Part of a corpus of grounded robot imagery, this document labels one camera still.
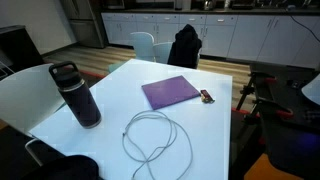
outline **kitchen counter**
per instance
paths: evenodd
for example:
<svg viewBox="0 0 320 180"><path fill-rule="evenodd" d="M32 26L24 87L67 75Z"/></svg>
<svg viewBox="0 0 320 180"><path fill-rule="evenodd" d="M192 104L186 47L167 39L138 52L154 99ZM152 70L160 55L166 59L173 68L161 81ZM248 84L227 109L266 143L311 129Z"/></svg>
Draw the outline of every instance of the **kitchen counter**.
<svg viewBox="0 0 320 180"><path fill-rule="evenodd" d="M103 10L102 12L118 13L156 13L156 14L241 14L241 15L304 15L320 16L319 8L295 9L286 11L285 9L254 8L251 10L233 10L229 8L214 9L204 11L200 9L174 10L174 9L127 9L127 10Z"/></svg>

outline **purple notebook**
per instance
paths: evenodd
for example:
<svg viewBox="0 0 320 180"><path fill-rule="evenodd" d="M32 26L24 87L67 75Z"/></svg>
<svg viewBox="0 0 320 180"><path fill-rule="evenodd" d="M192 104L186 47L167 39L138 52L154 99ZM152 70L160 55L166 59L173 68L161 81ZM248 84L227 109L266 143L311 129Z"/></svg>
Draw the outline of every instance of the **purple notebook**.
<svg viewBox="0 0 320 180"><path fill-rule="evenodd" d="M146 84L142 89L153 110L200 96L183 76Z"/></svg>

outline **black chair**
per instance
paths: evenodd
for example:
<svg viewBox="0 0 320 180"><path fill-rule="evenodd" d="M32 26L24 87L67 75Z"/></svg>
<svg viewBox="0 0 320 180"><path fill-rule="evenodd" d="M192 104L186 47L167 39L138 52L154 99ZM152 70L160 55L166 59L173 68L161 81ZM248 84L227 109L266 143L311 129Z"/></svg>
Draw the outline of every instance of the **black chair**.
<svg viewBox="0 0 320 180"><path fill-rule="evenodd" d="M99 180L98 164L89 157L75 155L54 160L29 173L22 180Z"/></svg>

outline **white cabinet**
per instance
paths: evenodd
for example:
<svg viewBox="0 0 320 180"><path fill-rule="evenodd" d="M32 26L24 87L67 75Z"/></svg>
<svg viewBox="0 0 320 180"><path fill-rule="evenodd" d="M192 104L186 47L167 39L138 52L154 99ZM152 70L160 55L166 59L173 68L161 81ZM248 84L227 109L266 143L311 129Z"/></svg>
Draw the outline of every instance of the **white cabinet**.
<svg viewBox="0 0 320 180"><path fill-rule="evenodd" d="M311 29L312 32L320 39L320 18L317 24ZM301 66L307 68L317 68L320 65L320 42L310 33L300 51L291 63L293 66Z"/></svg>
<svg viewBox="0 0 320 180"><path fill-rule="evenodd" d="M138 31L150 33L154 43L174 42L178 23L179 15L175 14L137 14Z"/></svg>
<svg viewBox="0 0 320 180"><path fill-rule="evenodd" d="M109 43L131 45L130 33L137 31L134 14L102 13L102 19Z"/></svg>
<svg viewBox="0 0 320 180"><path fill-rule="evenodd" d="M157 15L157 43L174 42L175 35L179 32L179 15Z"/></svg>
<svg viewBox="0 0 320 180"><path fill-rule="evenodd" d="M182 30L187 24L190 24L198 34L199 39L203 39L204 25L206 23L206 15L185 14L180 15L179 30Z"/></svg>
<svg viewBox="0 0 320 180"><path fill-rule="evenodd" d="M179 24L157 23L157 43L174 42L175 36L179 32Z"/></svg>
<svg viewBox="0 0 320 180"><path fill-rule="evenodd" d="M201 54L227 57L236 15L207 15Z"/></svg>
<svg viewBox="0 0 320 180"><path fill-rule="evenodd" d="M150 33L157 41L157 17L154 14L136 14L138 32Z"/></svg>
<svg viewBox="0 0 320 180"><path fill-rule="evenodd" d="M274 16L239 15L228 58L255 61Z"/></svg>
<svg viewBox="0 0 320 180"><path fill-rule="evenodd" d="M313 28L317 22L317 18L312 16L294 16L294 18L308 28ZM290 65L309 33L290 16L275 17L258 61Z"/></svg>

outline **refrigerator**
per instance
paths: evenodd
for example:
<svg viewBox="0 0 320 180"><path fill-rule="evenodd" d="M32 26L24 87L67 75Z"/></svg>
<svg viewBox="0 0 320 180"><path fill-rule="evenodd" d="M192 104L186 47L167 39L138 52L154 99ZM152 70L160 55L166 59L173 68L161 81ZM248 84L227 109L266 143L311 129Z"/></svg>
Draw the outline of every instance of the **refrigerator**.
<svg viewBox="0 0 320 180"><path fill-rule="evenodd" d="M106 33L98 0L60 0L79 44L104 48Z"/></svg>

